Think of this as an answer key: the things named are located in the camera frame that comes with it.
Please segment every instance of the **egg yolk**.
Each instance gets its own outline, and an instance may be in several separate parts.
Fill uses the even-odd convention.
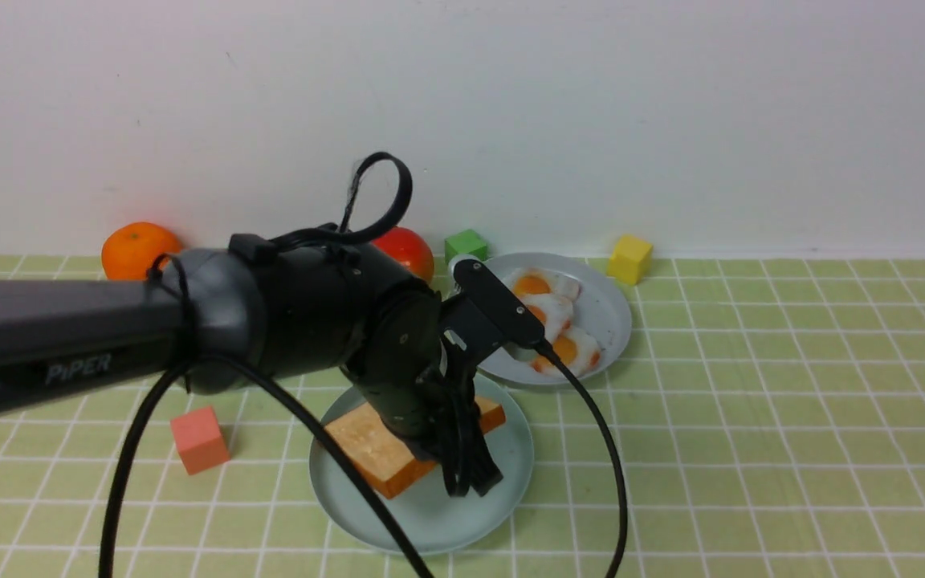
[[[515,293],[517,297],[540,295],[542,293],[551,292],[552,288],[548,286],[548,282],[534,275],[525,275],[524,277],[518,278],[516,285],[513,286],[513,293]]]
[[[577,358],[577,344],[573,343],[573,340],[570,340],[569,337],[559,336],[558,340],[555,340],[555,343],[552,344],[552,348],[555,350],[555,355],[562,359],[562,363],[566,367],[573,364],[573,360]]]
[[[530,307],[528,310],[537,318],[537,321],[540,321],[540,324],[544,325],[544,322],[548,321],[548,316],[544,314],[544,311],[540,310],[540,307]]]

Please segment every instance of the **fried egg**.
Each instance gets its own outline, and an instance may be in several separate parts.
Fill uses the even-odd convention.
[[[518,268],[505,275],[502,283],[521,299],[528,295],[555,293],[575,301],[581,293],[580,282],[576,279],[540,268]]]
[[[601,345],[598,344],[598,340],[580,327],[566,329],[552,341],[552,348],[559,359],[562,359],[562,363],[577,377],[595,369],[598,361],[601,360]],[[537,372],[546,374],[546,376],[562,377],[562,372],[542,356],[537,356],[532,366]]]
[[[554,293],[521,297],[520,302],[544,325],[544,338],[551,343],[569,329],[573,321],[573,302]]]

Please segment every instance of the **orange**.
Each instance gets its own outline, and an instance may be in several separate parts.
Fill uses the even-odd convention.
[[[183,249],[177,235],[157,224],[139,222],[119,228],[102,245],[102,268],[113,281],[144,281],[152,261]]]

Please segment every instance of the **robotic arm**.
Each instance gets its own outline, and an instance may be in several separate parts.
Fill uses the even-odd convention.
[[[231,391],[253,376],[261,385],[268,381],[264,388],[291,407],[293,398],[272,380],[340,367],[390,432],[416,457],[442,466],[450,496],[466,496],[470,489],[485,495],[502,473],[481,435],[473,384],[477,366],[507,344],[550,359],[554,352],[540,321],[479,261],[456,264],[452,275],[459,292],[442,301],[422,279],[369,244],[396,226],[411,198],[408,169],[386,153],[363,162],[352,193],[363,172],[385,160],[399,169],[399,190],[392,209],[364,230],[348,231],[352,195],[341,227],[328,224],[272,240],[235,234],[226,250],[186,250],[169,256],[164,267],[161,256],[146,282],[0,281],[0,414],[161,371],[165,380],[183,367],[192,367],[184,373],[189,392]],[[192,366],[194,359],[206,361]],[[161,396],[163,385],[148,397],[157,389]],[[593,405],[583,387],[577,391]],[[148,420],[154,403],[146,406],[117,465],[101,576],[111,571],[139,420]],[[612,438],[596,407],[592,411],[616,466]],[[304,417],[316,421],[308,413]],[[306,425],[324,442],[319,423]],[[352,465],[344,453],[341,457],[346,473],[364,483],[348,471]],[[621,469],[617,487],[623,487]],[[365,490],[361,487],[418,573],[428,576],[401,529],[372,490]],[[622,492],[620,498],[625,502]],[[621,511],[620,545],[625,504]],[[616,568],[621,549],[617,552]]]

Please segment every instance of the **yellow cube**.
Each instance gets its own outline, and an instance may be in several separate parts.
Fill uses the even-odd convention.
[[[632,234],[624,234],[613,248],[605,273],[628,285],[638,285],[649,267],[652,267],[652,244]]]

